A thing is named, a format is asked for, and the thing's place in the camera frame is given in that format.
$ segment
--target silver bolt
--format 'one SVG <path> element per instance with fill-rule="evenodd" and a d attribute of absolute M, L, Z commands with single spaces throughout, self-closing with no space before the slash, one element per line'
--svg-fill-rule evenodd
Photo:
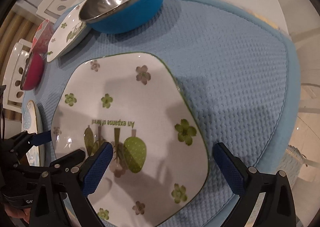
<path fill-rule="evenodd" d="M 286 175 L 285 175 L 285 172 L 282 171 L 282 170 L 279 171 L 279 175 L 282 176 L 282 177 L 285 177 L 285 176 L 286 176 Z"/>
<path fill-rule="evenodd" d="M 42 172 L 42 174 L 41 174 L 42 177 L 47 177 L 48 175 L 49 175 L 48 171 L 44 171 L 44 172 Z"/>
<path fill-rule="evenodd" d="M 79 171 L 79 168 L 77 166 L 74 166 L 73 168 L 71 168 L 72 173 L 77 173 L 78 171 Z"/>
<path fill-rule="evenodd" d="M 249 167 L 249 172 L 252 174 L 255 174 L 257 172 L 257 169 L 253 166 Z"/>

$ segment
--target pink bowl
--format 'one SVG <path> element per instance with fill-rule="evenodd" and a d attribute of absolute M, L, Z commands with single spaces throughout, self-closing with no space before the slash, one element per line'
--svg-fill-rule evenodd
<path fill-rule="evenodd" d="M 41 55 L 31 52 L 23 70 L 20 89 L 28 91 L 35 88 L 41 80 L 43 67 Z"/>

